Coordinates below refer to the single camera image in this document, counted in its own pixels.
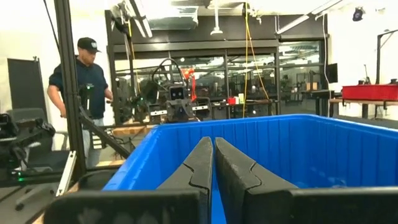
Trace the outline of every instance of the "black chair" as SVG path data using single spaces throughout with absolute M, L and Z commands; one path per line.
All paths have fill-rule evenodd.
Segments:
M 9 110 L 7 113 L 10 115 L 14 122 L 22 121 L 25 119 L 42 118 L 47 121 L 44 111 L 41 108 L 24 108 Z M 67 150 L 68 133 L 57 131 L 56 134 L 63 135 L 63 143 L 60 150 L 52 150 L 53 139 L 45 138 L 33 144 L 26 150 L 26 166 L 21 165 L 21 170 L 34 169 L 37 172 L 61 172 L 63 171 L 68 159 L 69 150 Z M 40 184 L 33 189 L 27 189 L 25 194 L 16 200 L 16 210 L 22 210 L 24 203 L 33 196 L 43 192 L 49 191 L 54 194 L 58 189 L 58 184 Z

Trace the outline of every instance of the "black baseball cap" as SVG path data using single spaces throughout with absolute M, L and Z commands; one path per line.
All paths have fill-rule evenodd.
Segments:
M 81 49 L 85 49 L 90 53 L 101 52 L 97 49 L 97 42 L 89 37 L 82 37 L 78 40 L 77 46 Z

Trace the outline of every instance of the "blue plastic bin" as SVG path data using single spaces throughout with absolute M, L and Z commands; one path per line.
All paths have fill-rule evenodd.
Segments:
M 313 115 L 167 124 L 154 128 L 104 190 L 154 190 L 203 136 L 222 137 L 301 188 L 398 183 L 398 132 Z M 225 223 L 213 178 L 213 223 Z

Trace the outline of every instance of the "man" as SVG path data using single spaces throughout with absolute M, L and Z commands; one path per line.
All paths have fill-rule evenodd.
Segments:
M 77 42 L 78 56 L 76 56 L 76 72 L 78 86 L 92 84 L 94 93 L 90 98 L 91 117 L 97 126 L 104 126 L 105 98 L 113 101 L 112 92 L 108 88 L 103 69 L 94 63 L 96 53 L 99 52 L 95 40 L 84 37 Z M 60 110 L 61 117 L 66 118 L 67 112 L 63 103 L 63 82 L 60 65 L 54 69 L 49 79 L 47 94 L 51 102 Z M 100 160 L 100 150 L 90 149 L 90 133 L 83 130 L 86 165 L 94 167 Z

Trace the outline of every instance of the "dark shirt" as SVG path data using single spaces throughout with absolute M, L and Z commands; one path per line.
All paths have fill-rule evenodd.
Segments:
M 108 87 L 103 69 L 97 64 L 87 67 L 81 61 L 76 59 L 76 72 L 79 88 L 87 84 L 94 85 L 94 92 L 90 98 L 90 113 L 92 119 L 103 118 L 105 112 L 105 89 Z M 61 65 L 54 69 L 54 73 L 49 78 L 49 85 L 55 85 L 58 87 L 61 92 L 62 99 L 65 101 L 63 95 Z

